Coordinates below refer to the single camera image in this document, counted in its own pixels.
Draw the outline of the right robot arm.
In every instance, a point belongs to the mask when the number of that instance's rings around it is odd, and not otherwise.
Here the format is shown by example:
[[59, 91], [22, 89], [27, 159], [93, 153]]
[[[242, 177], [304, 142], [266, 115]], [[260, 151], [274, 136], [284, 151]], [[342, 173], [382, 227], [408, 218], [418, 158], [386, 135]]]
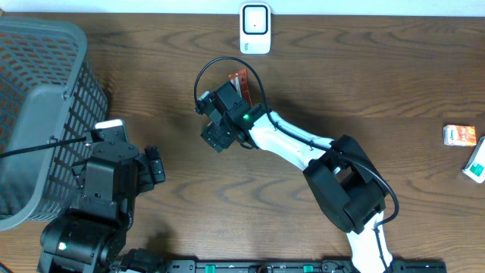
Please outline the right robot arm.
[[272, 152], [300, 169], [325, 216], [346, 233], [352, 264], [359, 272], [389, 272], [393, 257], [383, 225], [385, 198], [396, 198], [360, 145], [350, 136], [315, 136], [285, 121], [263, 105], [231, 109], [206, 105], [197, 111], [209, 125], [202, 137], [221, 152], [234, 141], [247, 149]]

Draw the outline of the orange snack bar wrapper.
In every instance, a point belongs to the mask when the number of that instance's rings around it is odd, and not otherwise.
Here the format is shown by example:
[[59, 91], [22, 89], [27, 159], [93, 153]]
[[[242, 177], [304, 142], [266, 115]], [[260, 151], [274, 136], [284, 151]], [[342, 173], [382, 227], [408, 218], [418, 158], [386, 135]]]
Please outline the orange snack bar wrapper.
[[245, 68], [228, 75], [230, 82], [235, 86], [237, 93], [245, 99], [250, 106], [252, 106], [247, 76], [248, 73]]

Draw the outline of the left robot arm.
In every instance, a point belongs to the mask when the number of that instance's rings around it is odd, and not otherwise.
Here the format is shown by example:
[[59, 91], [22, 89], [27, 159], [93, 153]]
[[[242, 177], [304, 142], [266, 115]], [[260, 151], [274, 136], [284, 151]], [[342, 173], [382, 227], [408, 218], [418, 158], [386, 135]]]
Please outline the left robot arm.
[[97, 123], [84, 135], [92, 154], [71, 166], [77, 189], [42, 232], [39, 272], [117, 272], [137, 196], [165, 181], [157, 147], [139, 151], [123, 121]]

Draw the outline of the orange white small box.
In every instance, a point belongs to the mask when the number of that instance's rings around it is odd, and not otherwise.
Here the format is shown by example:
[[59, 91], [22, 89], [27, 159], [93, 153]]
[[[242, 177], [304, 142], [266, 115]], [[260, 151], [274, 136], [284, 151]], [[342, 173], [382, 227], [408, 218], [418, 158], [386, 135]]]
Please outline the orange white small box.
[[443, 128], [445, 146], [476, 146], [477, 138], [474, 126], [449, 124]]

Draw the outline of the white green carton box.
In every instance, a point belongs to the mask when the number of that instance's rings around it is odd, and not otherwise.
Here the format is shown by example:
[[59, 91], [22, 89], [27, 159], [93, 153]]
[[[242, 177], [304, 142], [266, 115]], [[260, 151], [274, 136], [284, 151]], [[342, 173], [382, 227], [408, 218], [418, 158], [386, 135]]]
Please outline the white green carton box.
[[462, 170], [463, 174], [478, 184], [482, 184], [484, 182], [484, 140], [484, 136], [479, 139], [473, 153], [471, 154], [471, 157], [468, 160], [468, 163]]

